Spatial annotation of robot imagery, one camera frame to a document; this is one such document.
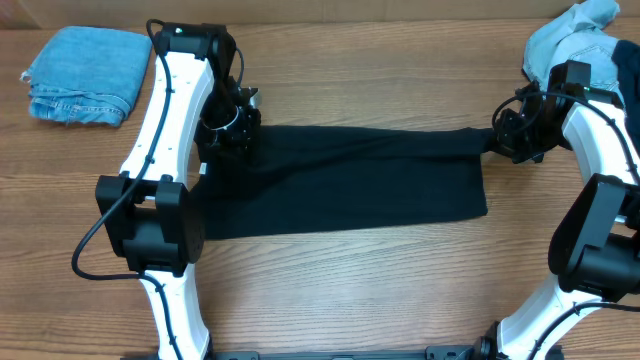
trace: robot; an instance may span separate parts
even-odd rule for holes
[[[153,23],[162,30],[153,34]],[[242,75],[238,81],[229,76],[237,47],[224,26],[150,20],[147,30],[157,53],[151,101],[119,176],[98,181],[103,216],[76,249],[72,267],[90,280],[142,282],[160,338],[158,353],[149,359],[563,359],[555,343],[590,313],[640,311],[616,304],[640,293],[640,238],[610,234],[616,221],[640,228],[635,165],[640,158],[626,132],[619,97],[590,87],[589,64],[568,61],[553,69],[547,91],[530,84],[493,116],[491,150],[514,163],[541,162],[556,146],[573,150],[585,182],[551,239],[550,275],[513,315],[491,325],[473,346],[349,355],[214,353],[194,277],[204,237],[188,197],[187,164],[193,143],[201,174],[219,151],[250,157],[259,136],[260,91],[243,88]],[[503,110],[514,101],[522,102],[519,112]],[[155,208],[141,206],[151,200]],[[79,269],[82,248],[102,224],[115,254],[137,274],[91,275]]]

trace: folded black cloth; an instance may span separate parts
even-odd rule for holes
[[[207,239],[464,220],[487,213],[491,129],[261,129],[252,164],[219,153],[191,191]]]
[[[625,127],[636,150],[640,150],[640,46],[620,40],[611,58],[618,65],[618,82],[627,113]]]

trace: clothing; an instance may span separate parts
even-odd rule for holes
[[[591,64],[591,86],[618,91],[618,69],[611,55],[618,39],[601,29],[616,17],[615,0],[587,0],[536,31],[524,54],[524,72],[547,90],[551,69],[567,60]]]
[[[150,51],[151,41],[140,34],[78,26],[60,30],[22,74],[31,83],[30,114],[119,126],[135,105]]]
[[[624,98],[627,118],[625,127],[636,150],[640,149],[640,46],[621,40],[613,52],[618,66],[620,92]]]
[[[190,195],[207,239],[470,219],[487,213],[480,154],[492,135],[263,127],[251,164],[219,153]]]

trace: light blue cloth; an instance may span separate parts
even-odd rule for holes
[[[135,105],[150,51],[151,41],[140,34],[78,26],[60,30],[22,74],[31,83],[30,114],[67,124],[119,126]]]
[[[524,72],[547,90],[549,73],[567,60],[591,64],[591,86],[618,90],[618,67],[611,60],[618,39],[601,29],[620,12],[615,0],[587,0],[536,31],[524,54]]]

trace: tabletop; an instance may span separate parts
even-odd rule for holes
[[[547,21],[228,29],[246,59],[243,84],[263,93],[264,125],[435,131],[490,126],[497,105],[527,83],[525,42]],[[638,19],[607,31],[640,42]],[[31,118],[28,85],[18,78],[53,34],[0,32],[0,359],[153,353],[157,333],[142,286],[88,282],[70,260],[99,216],[98,176],[117,174],[137,137],[154,69],[120,128]],[[482,218],[207,242],[196,276],[216,350],[473,343],[547,276],[550,238],[582,189],[575,156],[563,149],[537,165],[491,153],[482,163]],[[94,273],[127,270],[104,230],[80,264]],[[640,317],[603,310],[561,344],[569,359],[636,359],[639,331]]]

